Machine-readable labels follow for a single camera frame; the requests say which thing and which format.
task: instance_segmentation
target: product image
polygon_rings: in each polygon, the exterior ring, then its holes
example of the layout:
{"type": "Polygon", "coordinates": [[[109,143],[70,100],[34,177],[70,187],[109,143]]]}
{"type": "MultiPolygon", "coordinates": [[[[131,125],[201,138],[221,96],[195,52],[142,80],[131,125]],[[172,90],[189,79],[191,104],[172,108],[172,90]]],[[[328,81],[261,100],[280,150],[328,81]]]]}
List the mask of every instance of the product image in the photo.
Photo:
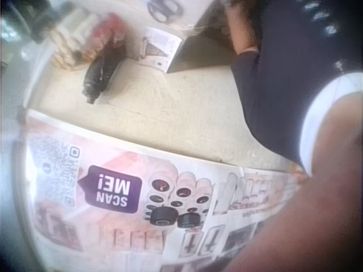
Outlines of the product image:
{"type": "Polygon", "coordinates": [[[218,245],[218,242],[220,241],[224,229],[225,225],[220,225],[211,228],[207,232],[203,244],[198,253],[200,256],[212,254],[214,252],[216,246],[218,245]]]}
{"type": "Polygon", "coordinates": [[[255,228],[255,224],[251,224],[247,227],[243,227],[229,233],[226,244],[223,248],[223,252],[239,248],[249,241],[252,232],[255,228]]]}
{"type": "Polygon", "coordinates": [[[203,231],[185,232],[179,257],[189,257],[194,255],[197,252],[199,243],[202,241],[203,234],[203,231]]]}
{"type": "Polygon", "coordinates": [[[234,173],[229,173],[226,182],[221,183],[221,189],[217,196],[216,206],[213,215],[225,214],[228,212],[233,195],[235,193],[238,177],[234,173]]]}
{"type": "Polygon", "coordinates": [[[208,178],[196,181],[192,172],[178,172],[165,165],[151,175],[144,220],[155,226],[194,228],[205,222],[212,197],[208,178]]]}

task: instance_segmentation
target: printed advertisement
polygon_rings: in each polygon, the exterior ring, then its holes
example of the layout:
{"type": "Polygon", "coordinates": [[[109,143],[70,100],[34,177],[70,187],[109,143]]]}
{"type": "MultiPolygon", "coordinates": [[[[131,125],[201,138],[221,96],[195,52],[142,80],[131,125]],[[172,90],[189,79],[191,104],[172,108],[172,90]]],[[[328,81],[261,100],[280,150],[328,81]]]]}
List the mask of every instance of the printed advertisement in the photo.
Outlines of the printed advertisement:
{"type": "Polygon", "coordinates": [[[166,73],[181,42],[180,38],[170,33],[147,27],[141,41],[138,62],[166,73]]]}
{"type": "Polygon", "coordinates": [[[30,110],[29,227],[48,271],[200,271],[297,191],[290,174],[189,158],[30,110]]]}

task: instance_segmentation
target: white paper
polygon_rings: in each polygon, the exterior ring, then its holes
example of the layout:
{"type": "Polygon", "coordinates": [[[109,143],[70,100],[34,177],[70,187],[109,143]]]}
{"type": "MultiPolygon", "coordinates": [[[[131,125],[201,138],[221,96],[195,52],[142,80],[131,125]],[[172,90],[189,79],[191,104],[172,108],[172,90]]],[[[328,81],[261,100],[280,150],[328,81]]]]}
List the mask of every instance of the white paper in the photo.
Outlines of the white paper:
{"type": "Polygon", "coordinates": [[[48,271],[197,271],[233,258],[297,179],[189,158],[31,110],[29,228],[48,271]]]}
{"type": "Polygon", "coordinates": [[[166,73],[181,42],[170,33],[147,27],[141,41],[139,63],[166,73]]]}

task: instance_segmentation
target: beige countertop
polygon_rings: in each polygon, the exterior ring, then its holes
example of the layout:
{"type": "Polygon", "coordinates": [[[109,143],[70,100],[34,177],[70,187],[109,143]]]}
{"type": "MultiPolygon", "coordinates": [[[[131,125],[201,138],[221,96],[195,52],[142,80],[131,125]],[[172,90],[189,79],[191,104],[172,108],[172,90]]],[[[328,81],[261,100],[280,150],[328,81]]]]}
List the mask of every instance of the beige countertop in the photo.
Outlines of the beige countertop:
{"type": "Polygon", "coordinates": [[[164,74],[126,59],[95,105],[81,93],[86,70],[47,69],[30,107],[160,150],[244,167],[290,167],[252,137],[229,66],[164,74]]]}

